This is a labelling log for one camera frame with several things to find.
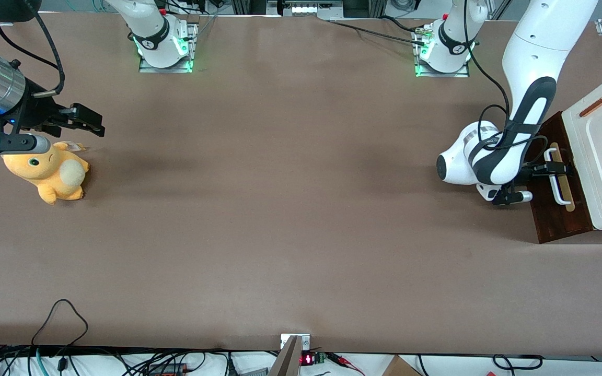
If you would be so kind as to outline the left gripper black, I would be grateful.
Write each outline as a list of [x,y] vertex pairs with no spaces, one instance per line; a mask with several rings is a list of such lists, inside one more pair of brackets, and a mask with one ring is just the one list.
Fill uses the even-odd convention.
[[534,178],[545,174],[573,174],[573,167],[563,162],[526,163],[515,178],[516,185],[527,185]]

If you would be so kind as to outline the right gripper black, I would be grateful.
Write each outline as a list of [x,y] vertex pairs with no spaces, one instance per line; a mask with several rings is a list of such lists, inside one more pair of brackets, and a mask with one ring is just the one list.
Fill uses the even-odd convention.
[[105,136],[102,115],[83,104],[63,107],[52,97],[35,98],[34,93],[43,88],[33,81],[26,81],[20,102],[11,110],[0,115],[0,131],[5,135],[17,135],[22,131],[34,130],[55,138],[68,135]]

